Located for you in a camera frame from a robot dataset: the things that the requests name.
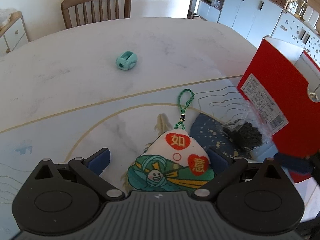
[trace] chinese character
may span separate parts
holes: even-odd
[[[178,145],[178,146],[185,146],[184,137],[182,136],[176,136],[175,134],[171,137],[172,144],[171,145]]]
[[[203,159],[200,159],[200,158],[195,158],[194,162],[195,162],[195,166],[193,167],[192,170],[196,171],[196,172],[204,172],[204,163],[205,163],[205,161]]]

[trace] cabinet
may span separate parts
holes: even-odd
[[[15,12],[0,31],[0,57],[29,42],[21,12]]]
[[[232,28],[241,0],[224,0],[218,23]]]
[[[310,29],[287,11],[283,11],[272,35],[273,38],[303,47]]]
[[[200,1],[197,14],[209,22],[216,23],[220,15],[220,10],[204,1]]]
[[[282,8],[269,0],[259,0],[255,18],[251,26],[247,40],[256,48],[260,46],[262,38],[272,35],[281,16]]]
[[[197,14],[202,18],[207,19],[210,5],[204,1],[200,1]]]
[[[302,45],[303,49],[308,53],[308,55],[320,65],[320,38],[318,35],[309,31]]]
[[[234,29],[255,47],[271,35],[282,7],[269,0],[224,0],[218,22]]]
[[[242,37],[247,38],[260,0],[241,0],[232,28]]]

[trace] gold line pattern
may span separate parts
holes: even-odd
[[[109,115],[109,116],[103,118],[102,120],[100,120],[99,122],[97,122],[95,125],[93,125],[89,130],[87,130],[87,131],[79,138],[79,140],[78,140],[78,141],[76,142],[76,144],[72,147],[72,149],[70,150],[70,152],[67,154],[64,162],[66,163],[66,162],[70,159],[73,151],[76,149],[76,147],[77,147],[77,146],[79,145],[79,143],[82,141],[82,139],[83,139],[84,137],[86,137],[86,136],[87,136],[94,128],[96,128],[98,125],[102,124],[104,121],[106,121],[106,120],[108,120],[109,118],[111,118],[111,117],[113,117],[113,116],[116,116],[116,115],[118,115],[118,114],[120,114],[120,113],[129,111],[129,110],[132,110],[132,109],[135,109],[135,108],[140,108],[140,107],[143,107],[143,106],[178,106],[178,105],[177,105],[177,104],[172,104],[172,103],[166,103],[166,104],[164,104],[164,103],[143,104],[143,105],[132,106],[132,107],[129,107],[129,108],[126,108],[126,109],[122,109],[122,110],[120,110],[120,111],[118,111],[118,112],[116,112],[116,113],[113,113],[113,114]],[[188,109],[197,111],[197,112],[199,112],[199,113],[206,114],[206,115],[210,116],[211,118],[215,119],[211,114],[207,114],[206,112],[203,112],[203,111],[201,111],[201,110],[199,110],[199,109],[196,109],[196,108],[193,108],[193,107],[191,107],[191,106],[189,106]]]
[[[178,88],[178,87],[190,86],[190,85],[195,85],[195,84],[207,83],[207,82],[211,82],[211,81],[218,81],[218,80],[232,79],[232,78],[239,78],[239,77],[242,77],[242,75],[240,75],[240,76],[232,76],[232,77],[224,77],[224,78],[215,78],[215,79],[209,79],[209,80],[204,80],[204,81],[199,81],[199,82],[192,82],[192,83],[187,83],[187,84],[182,84],[182,85],[176,85],[176,86],[171,86],[171,87],[166,87],[166,88],[160,88],[160,89],[154,89],[154,90],[150,90],[150,91],[140,92],[140,93],[136,93],[136,94],[132,94],[132,95],[128,95],[128,96],[123,96],[123,97],[119,97],[119,98],[113,98],[113,99],[101,101],[101,102],[98,102],[98,103],[90,104],[90,105],[87,105],[87,106],[77,107],[77,108],[74,108],[74,109],[71,109],[71,110],[67,110],[67,111],[63,111],[63,112],[60,112],[60,113],[57,113],[57,114],[52,114],[52,115],[49,115],[49,116],[46,116],[46,117],[42,117],[42,118],[30,121],[30,122],[23,123],[23,124],[19,124],[19,125],[13,126],[11,128],[7,128],[7,129],[5,129],[3,131],[0,131],[0,134],[4,133],[4,132],[7,132],[7,131],[10,131],[10,130],[13,130],[13,129],[16,129],[16,128],[19,128],[19,127],[22,127],[22,126],[25,126],[25,125],[28,125],[28,124],[31,124],[31,123],[39,122],[39,121],[42,121],[42,120],[45,120],[45,119],[48,119],[48,118],[51,118],[51,117],[55,117],[55,116],[59,116],[59,115],[62,115],[62,114],[67,114],[67,113],[70,113],[70,112],[74,112],[74,111],[77,111],[77,110],[89,108],[91,106],[102,105],[104,103],[117,101],[117,100],[120,100],[120,99],[131,98],[131,97],[135,97],[135,96],[139,96],[139,95],[145,95],[145,94],[158,92],[158,91],[162,91],[162,90],[168,90],[168,89],[171,89],[171,88]]]

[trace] red heart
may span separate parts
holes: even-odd
[[[209,167],[209,160],[205,156],[198,156],[196,154],[191,154],[188,157],[188,165],[191,172],[200,176],[204,174]]]
[[[190,138],[184,134],[168,133],[165,136],[167,143],[175,150],[180,151],[190,145]]]

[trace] wooden chair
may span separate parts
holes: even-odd
[[[72,23],[71,23],[70,14],[69,14],[69,8],[71,8],[71,7],[75,7],[77,26],[81,25],[80,18],[79,18],[78,6],[77,6],[81,3],[83,5],[84,24],[88,24],[87,9],[85,6],[86,2],[91,2],[92,22],[93,23],[96,22],[93,1],[95,1],[95,0],[64,0],[61,3],[62,15],[63,15],[64,23],[65,23],[67,29],[72,28]],[[131,12],[131,0],[124,0],[124,18],[130,18],[130,12]],[[99,16],[100,16],[100,22],[104,21],[102,0],[99,0]],[[107,0],[107,16],[108,16],[107,20],[111,20],[110,0]],[[119,0],[116,0],[116,19],[119,19]]]

